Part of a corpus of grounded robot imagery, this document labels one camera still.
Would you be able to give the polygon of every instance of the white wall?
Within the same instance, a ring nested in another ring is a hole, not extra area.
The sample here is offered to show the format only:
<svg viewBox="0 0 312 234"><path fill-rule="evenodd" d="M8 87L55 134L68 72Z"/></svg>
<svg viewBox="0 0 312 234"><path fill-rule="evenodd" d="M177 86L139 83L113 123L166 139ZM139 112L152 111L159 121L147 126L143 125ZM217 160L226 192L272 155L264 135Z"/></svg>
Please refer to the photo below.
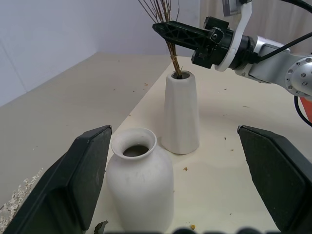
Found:
<svg viewBox="0 0 312 234"><path fill-rule="evenodd" d="M98 0L103 12L96 20L100 50L110 53L166 54L165 41L153 31L153 21L137 0ZM180 0L179 22L199 26L199 0ZM172 17L175 18L178 0L172 0ZM177 51L181 56L192 52L183 48Z"/></svg>
<svg viewBox="0 0 312 234"><path fill-rule="evenodd" d="M180 0L179 21L199 25L199 0ZM2 0L0 106L97 51L167 54L152 23L137 0Z"/></svg>

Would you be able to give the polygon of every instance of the curtain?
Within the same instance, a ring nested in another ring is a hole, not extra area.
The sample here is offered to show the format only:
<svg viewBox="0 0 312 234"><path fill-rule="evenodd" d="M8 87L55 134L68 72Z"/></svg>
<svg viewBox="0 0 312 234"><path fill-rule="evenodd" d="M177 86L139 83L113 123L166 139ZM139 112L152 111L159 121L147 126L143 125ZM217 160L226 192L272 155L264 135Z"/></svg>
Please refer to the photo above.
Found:
<svg viewBox="0 0 312 234"><path fill-rule="evenodd" d="M205 18L213 16L230 23L231 29L236 29L240 15L223 16L222 0L201 0L200 25ZM253 13L244 35L256 36L287 44L292 40L312 32L312 14L308 11L280 0L253 0ZM309 38L291 48L292 53L310 54L312 38Z"/></svg>

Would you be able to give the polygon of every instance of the black cable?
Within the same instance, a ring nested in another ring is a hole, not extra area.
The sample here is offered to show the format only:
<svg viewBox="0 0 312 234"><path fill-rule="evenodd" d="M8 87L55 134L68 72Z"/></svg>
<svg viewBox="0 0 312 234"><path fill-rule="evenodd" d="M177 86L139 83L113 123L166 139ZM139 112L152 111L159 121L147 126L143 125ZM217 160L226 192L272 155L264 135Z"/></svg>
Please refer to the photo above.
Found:
<svg viewBox="0 0 312 234"><path fill-rule="evenodd" d="M300 118L310 127L312 127L312 123L302 114L300 107L299 107L299 101L298 101L298 97L294 96L294 106L296 108L296 111L298 113L298 115L300 116Z"/></svg>
<svg viewBox="0 0 312 234"><path fill-rule="evenodd" d="M308 3L304 2L303 0L281 0L281 1L291 3L293 5L301 7L303 9L309 11L310 13L312 13L312 6L309 5ZM300 38L298 38L298 39L296 39L296 40L294 40L294 41L292 41L292 42L290 42L290 43L288 43L286 45L284 45L283 47L281 47L279 49L276 49L276 50L272 51L271 53L268 53L265 56L259 57L258 62L261 62L263 60L271 58L272 56L274 56L274 55L276 55L276 54L278 54L278 53L288 49L289 47L294 46L294 45L298 44L299 42L302 42L303 40L306 40L306 39L308 39L310 37L312 37L312 32L308 33L308 34L306 34L306 35L304 35L304 36L302 36L302 37L300 37Z"/></svg>
<svg viewBox="0 0 312 234"><path fill-rule="evenodd" d="M278 54L278 53L288 49L289 47L292 47L292 46L298 44L299 42L302 42L303 40L308 39L310 37L312 37L312 32L310 32L310 33L308 33L308 34L306 34L306 35L304 35L304 36L302 36L302 37L300 37L300 38L298 38L296 40L293 40L292 42L289 42L288 44L284 45L283 47L278 48L278 49L268 53L267 55L264 55L264 56L260 57L258 62L261 62L263 60L271 58L272 56L274 56L274 55L276 55L276 54Z"/></svg>
<svg viewBox="0 0 312 234"><path fill-rule="evenodd" d="M293 5L299 6L303 9L309 11L310 13L312 13L312 6L303 0L281 0L281 1L288 2L288 3L291 3Z"/></svg>

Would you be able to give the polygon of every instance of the dried twig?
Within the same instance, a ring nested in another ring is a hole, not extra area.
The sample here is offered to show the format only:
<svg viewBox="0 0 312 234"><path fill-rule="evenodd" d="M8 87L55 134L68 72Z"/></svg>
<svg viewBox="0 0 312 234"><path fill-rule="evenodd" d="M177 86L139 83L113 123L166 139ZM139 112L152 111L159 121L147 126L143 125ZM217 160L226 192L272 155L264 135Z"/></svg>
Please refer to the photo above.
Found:
<svg viewBox="0 0 312 234"><path fill-rule="evenodd" d="M180 13L180 0L177 0L177 4L179 7L177 9L176 21L177 21L177 18L179 18L179 13Z"/></svg>
<svg viewBox="0 0 312 234"><path fill-rule="evenodd" d="M171 0L150 0L150 4L148 4L146 0L138 0L138 2L141 4L145 12L154 23L171 21ZM179 13L180 1L178 0L176 21L179 17ZM170 53L170 58L175 68L176 76L177 78L182 78L182 70L180 69L179 63L177 61L176 45L169 42L166 43Z"/></svg>

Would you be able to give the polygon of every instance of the wood shaving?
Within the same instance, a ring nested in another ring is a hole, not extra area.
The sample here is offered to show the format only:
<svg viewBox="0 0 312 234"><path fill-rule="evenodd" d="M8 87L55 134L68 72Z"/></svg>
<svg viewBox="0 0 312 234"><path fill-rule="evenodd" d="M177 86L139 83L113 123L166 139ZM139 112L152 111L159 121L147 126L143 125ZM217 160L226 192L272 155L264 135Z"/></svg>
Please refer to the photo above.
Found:
<svg viewBox="0 0 312 234"><path fill-rule="evenodd" d="M5 231L9 223L14 218L16 212L22 206L25 199L28 197L32 190L32 185L40 177L43 168L33 176L31 182L28 179L24 180L24 186L19 185L18 191L13 191L11 200L5 203L0 209L0 234Z"/></svg>

